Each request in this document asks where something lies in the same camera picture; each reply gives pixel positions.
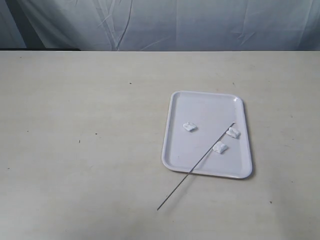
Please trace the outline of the thin metal skewer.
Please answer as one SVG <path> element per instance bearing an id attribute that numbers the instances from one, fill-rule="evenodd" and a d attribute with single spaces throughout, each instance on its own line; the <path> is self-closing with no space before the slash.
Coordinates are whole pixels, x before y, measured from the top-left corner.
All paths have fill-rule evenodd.
<path id="1" fill-rule="evenodd" d="M 227 129 L 223 132 L 223 134 L 209 147 L 209 149 L 204 153 L 204 155 L 195 163 L 195 165 L 189 170 L 188 173 L 182 178 L 182 180 L 175 186 L 175 188 L 168 194 L 168 196 L 163 200 L 163 202 L 159 205 L 159 207 L 156 209 L 156 211 L 159 211 L 163 205 L 168 201 L 168 199 L 175 193 L 175 191 L 180 187 L 180 185 L 187 179 L 189 175 L 193 173 L 195 168 L 204 160 L 204 158 L 209 154 L 209 152 L 213 149 L 213 147 L 224 137 L 224 135 L 227 133 L 229 128 L 231 128 L 233 125 L 235 125 L 236 122 L 233 121 Z"/>

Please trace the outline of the white rectangular plastic tray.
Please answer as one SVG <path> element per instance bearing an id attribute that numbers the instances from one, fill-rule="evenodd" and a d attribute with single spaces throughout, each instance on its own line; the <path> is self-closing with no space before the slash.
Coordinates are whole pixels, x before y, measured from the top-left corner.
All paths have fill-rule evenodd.
<path id="1" fill-rule="evenodd" d="M 171 95 L 162 148 L 162 163 L 171 171 L 188 173 L 209 147 L 235 121 L 238 139 L 225 134 L 223 154 L 211 150 L 193 174 L 245 179 L 253 172 L 244 104 L 232 94 L 177 91 Z M 184 123 L 197 129 L 188 132 Z"/>

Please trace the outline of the grey wrinkled backdrop curtain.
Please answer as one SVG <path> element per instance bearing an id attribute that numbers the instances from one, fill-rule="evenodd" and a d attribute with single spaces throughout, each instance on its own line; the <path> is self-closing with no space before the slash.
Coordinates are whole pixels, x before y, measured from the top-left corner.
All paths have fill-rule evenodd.
<path id="1" fill-rule="evenodd" d="M 1 49 L 317 51 L 317 0 L 3 0 Z"/>

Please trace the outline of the white marshmallow handle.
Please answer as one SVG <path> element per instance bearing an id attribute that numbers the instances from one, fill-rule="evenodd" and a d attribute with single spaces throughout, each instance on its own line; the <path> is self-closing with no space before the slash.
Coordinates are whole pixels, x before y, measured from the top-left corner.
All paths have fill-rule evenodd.
<path id="1" fill-rule="evenodd" d="M 241 135 L 241 132 L 234 127 L 229 127 L 228 130 L 226 131 L 226 134 L 234 139 L 238 139 L 239 136 Z"/>

